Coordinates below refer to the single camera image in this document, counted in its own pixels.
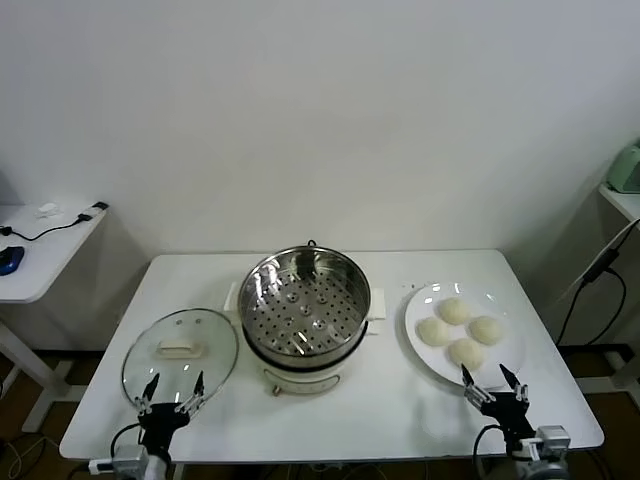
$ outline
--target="pot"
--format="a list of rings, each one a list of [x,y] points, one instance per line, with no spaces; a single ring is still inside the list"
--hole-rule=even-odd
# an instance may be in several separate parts
[[[370,303],[360,267],[313,240],[262,260],[238,294],[249,347],[292,372],[326,369],[353,353],[364,338]]]

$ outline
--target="table leg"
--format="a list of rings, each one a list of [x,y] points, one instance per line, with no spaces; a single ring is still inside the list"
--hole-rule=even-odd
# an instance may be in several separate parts
[[[172,480],[182,480],[182,478],[184,477],[184,469],[185,469],[184,463],[176,463],[175,467],[173,468]]]
[[[13,382],[15,382],[16,378],[18,378],[19,373],[20,369],[14,365],[7,376],[4,377],[4,380],[2,381],[2,396],[0,398],[4,398],[4,396],[11,388],[11,385],[13,385]]]
[[[61,378],[67,376],[69,370],[73,366],[73,362],[63,360],[58,363],[58,366],[54,370]],[[55,402],[75,402],[79,403],[82,400],[84,392],[87,390],[86,385],[70,385],[67,392],[64,395],[56,394],[50,390],[44,389],[36,403],[33,405],[31,412],[27,416],[27,419],[22,425],[22,431],[26,433],[37,432],[42,426],[42,422],[47,417],[51,406]]]
[[[69,385],[51,370],[40,357],[31,351],[3,323],[0,323],[0,352],[17,365],[20,370],[33,378],[45,390],[56,395],[65,395]]]
[[[625,364],[618,352],[607,352],[604,355],[616,373],[609,377],[576,378],[576,383],[585,395],[588,393],[628,394],[636,407],[640,409],[640,385],[636,378],[640,377],[640,364],[637,357]]]

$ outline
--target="white table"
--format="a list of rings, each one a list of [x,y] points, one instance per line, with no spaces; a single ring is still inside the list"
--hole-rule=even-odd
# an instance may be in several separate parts
[[[0,206],[0,225],[10,226],[23,235],[33,237],[48,228],[73,222],[87,207],[89,205],[68,205],[61,215],[36,218],[35,206]],[[104,215],[103,212],[91,221],[51,232],[34,242],[27,242],[16,235],[0,237],[0,249],[7,246],[25,248],[25,255],[18,270],[0,277],[0,303],[24,304],[39,300]],[[25,421],[23,431],[37,431],[53,402],[77,402],[82,398],[85,387],[70,386],[64,380],[72,362],[60,362],[55,370],[51,370],[1,322],[0,351],[15,364],[4,380],[3,393],[9,389],[20,370],[44,389]]]
[[[600,194],[606,198],[611,205],[618,209],[629,221],[640,218],[640,194],[619,193],[609,189],[606,185],[600,185]],[[619,325],[625,325],[632,321],[640,313],[640,302],[627,310],[622,318],[618,319]],[[640,378],[640,356],[636,355],[630,362],[625,363],[618,352],[606,352],[605,357],[615,370],[609,377],[587,377],[578,378],[576,381],[583,393],[627,393],[636,407],[640,408],[640,385],[637,379]]]
[[[640,194],[619,193],[604,184],[598,190],[628,220],[640,218]]]
[[[356,371],[323,395],[273,397],[241,337],[238,363],[222,391],[176,432],[176,463],[315,462],[467,456],[492,420],[467,404],[462,389],[435,377],[407,350],[400,327],[411,292],[429,281],[486,286],[527,339],[518,374],[530,385],[532,425],[563,425],[573,448],[604,435],[504,257],[497,251],[356,252],[372,287],[385,291],[387,318],[354,354]],[[156,258],[118,327],[60,445],[64,457],[99,458],[134,409],[120,387],[122,360],[138,334],[182,308],[222,310],[229,286],[264,255]],[[135,432],[128,437],[135,442]],[[504,453],[490,432],[482,454]]]

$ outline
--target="cable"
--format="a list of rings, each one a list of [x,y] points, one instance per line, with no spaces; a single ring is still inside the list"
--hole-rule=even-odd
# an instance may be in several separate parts
[[[73,470],[71,470],[67,475],[67,480],[71,480],[76,475],[76,473],[88,472],[88,471],[89,471],[88,463],[81,463],[80,465],[76,465],[75,467],[73,467]]]
[[[262,480],[267,480],[271,475],[273,475],[273,473],[278,469],[279,466],[280,465],[274,465],[274,467],[269,470],[264,477],[262,477]]]
[[[615,480],[615,477],[613,476],[613,472],[611,471],[611,467],[609,466],[609,463],[604,458],[604,456],[600,454],[598,450],[587,450],[587,453],[593,459],[594,462],[599,463],[598,470],[600,470],[601,473],[604,470],[605,473],[603,473],[603,476],[605,478],[608,478],[609,480]]]
[[[596,454],[592,450],[587,450],[587,455],[589,455],[591,457],[591,460],[593,460],[593,463],[596,464],[596,467],[598,468],[598,472],[600,473],[600,476],[602,477],[602,479],[611,480],[611,477],[608,476],[607,473],[605,472],[604,467],[600,463],[600,460],[598,460],[598,457],[596,456]]]
[[[625,233],[624,237],[622,237],[622,240],[620,240],[620,243],[618,243],[618,246],[615,247],[615,250],[620,250],[620,247],[622,247],[622,245],[624,245],[624,242],[627,241],[627,238],[629,238],[629,235],[631,235],[631,232],[633,232],[633,227],[635,227],[638,224],[638,222],[640,222],[640,218],[634,220],[629,224],[630,228],[627,230],[627,233]]]
[[[17,237],[22,238],[23,240],[26,240],[27,242],[35,242],[36,240],[38,240],[40,237],[43,237],[47,233],[55,232],[56,230],[64,230],[65,228],[75,227],[79,223],[82,223],[82,222],[85,222],[85,221],[86,221],[86,218],[84,216],[81,217],[80,215],[78,215],[78,218],[76,218],[72,223],[69,223],[67,225],[62,225],[60,227],[48,228],[47,230],[45,230],[43,232],[40,232],[35,237],[27,237],[26,235],[23,235],[20,232],[16,232],[11,227],[0,227],[0,234],[5,235],[5,236],[13,234],[13,235],[15,235]]]
[[[485,425],[484,427],[482,427],[482,430],[480,430],[480,433],[476,437],[476,441],[473,442],[473,456],[471,457],[471,462],[473,464],[473,469],[478,480],[482,480],[482,474],[480,473],[480,469],[478,468],[478,445],[480,445],[480,439],[482,438],[482,436],[489,430],[500,430],[501,432],[504,432],[500,425]]]
[[[38,438],[38,440],[36,440],[29,448],[27,448],[24,452],[20,453],[18,452],[18,449],[16,447],[16,442],[18,442],[19,440],[32,436],[32,435],[38,435],[40,438]],[[34,467],[38,464],[38,462],[40,462],[40,460],[42,459],[42,456],[44,455],[44,451],[46,448],[46,444],[49,443],[51,445],[53,445],[56,450],[58,450],[60,447],[59,445],[53,441],[51,438],[42,435],[40,433],[25,433],[22,434],[18,437],[16,437],[15,439],[6,442],[7,447],[9,447],[9,450],[12,451],[12,453],[15,455],[15,460],[13,462],[11,462],[11,465],[9,465],[9,471],[7,472],[7,478],[9,480],[19,480],[21,478],[26,477],[33,469]],[[36,457],[35,461],[29,466],[29,468],[27,468],[25,471],[22,471],[22,469],[24,468],[24,458],[29,454],[29,452],[31,452],[34,448],[36,448],[38,445],[40,445],[40,451],[38,452],[38,456]]]
[[[558,335],[558,339],[556,340],[556,347],[560,345],[560,342],[562,341],[562,337],[564,337],[564,332],[567,330],[567,325],[569,324],[569,319],[571,318],[573,309],[576,306],[578,297],[580,296],[580,293],[582,293],[582,290],[584,290],[584,287],[586,286],[587,286],[587,282],[583,280],[580,286],[578,287],[578,290],[576,290],[576,293],[573,294],[573,300],[571,300],[571,306],[569,307],[569,311],[567,312],[567,315],[564,317],[564,322],[562,323],[562,330],[560,330],[560,335]]]
[[[116,455],[116,442],[118,441],[118,438],[120,438],[120,435],[139,426],[140,426],[139,423],[132,423],[131,425],[127,425],[126,427],[121,428],[118,431],[118,433],[116,433],[113,436],[113,440],[111,440],[111,447],[109,448],[109,453],[111,453],[111,458],[115,457]]]
[[[624,279],[613,268],[607,268],[605,272],[618,279],[618,281],[620,282],[620,285],[622,286],[622,297],[620,298],[620,303],[618,304],[618,309],[616,310],[616,313],[613,314],[613,317],[611,317],[611,320],[609,320],[609,323],[607,323],[607,326],[604,327],[602,331],[600,331],[600,333],[598,333],[598,335],[596,335],[593,338],[593,340],[590,340],[589,342],[587,342],[587,345],[593,345],[598,340],[600,340],[600,337],[602,337],[605,333],[609,331],[613,323],[618,319],[618,316],[620,316],[620,312],[622,312],[622,308],[624,307],[624,302],[627,299],[627,284],[624,283]]]
[[[629,238],[629,235],[631,235],[631,232],[633,231],[633,227],[638,225],[638,223],[640,223],[640,218],[636,218],[635,220],[630,221],[624,227],[622,227],[622,229],[609,241],[609,243],[607,243],[604,246],[604,248],[602,250],[600,250],[600,252],[595,257],[593,257],[593,260],[591,261],[589,266],[587,268],[585,268],[584,271],[580,275],[578,275],[575,278],[575,280],[573,280],[573,282],[571,282],[571,284],[564,290],[564,292],[562,292],[562,294],[560,294],[560,296],[558,298],[556,298],[553,302],[551,302],[546,307],[544,307],[544,310],[547,310],[547,309],[553,307],[560,300],[562,300],[564,297],[566,297],[567,294],[569,293],[569,291],[578,282],[580,282],[584,278],[585,273],[587,273],[591,269],[591,267],[593,267],[593,265],[598,261],[598,259],[600,259],[602,254],[604,252],[606,252],[611,247],[611,245],[613,245],[616,242],[616,240],[618,240],[618,238],[620,238],[622,235],[624,235],[624,238],[622,239],[622,241],[620,243],[618,243],[617,247],[614,248],[615,251],[618,251],[620,249],[620,247],[622,246],[622,244],[627,240],[627,238]]]

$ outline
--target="white wall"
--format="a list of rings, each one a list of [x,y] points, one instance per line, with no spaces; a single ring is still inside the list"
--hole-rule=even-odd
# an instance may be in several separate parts
[[[126,245],[131,272],[162,251],[311,237],[497,247],[543,304],[598,250],[590,193],[640,132],[639,14],[631,0],[3,0],[0,171],[24,202],[111,203],[102,264]],[[558,252],[567,235],[584,244]],[[550,276],[553,255],[568,266]],[[113,270],[96,275],[134,277]]]

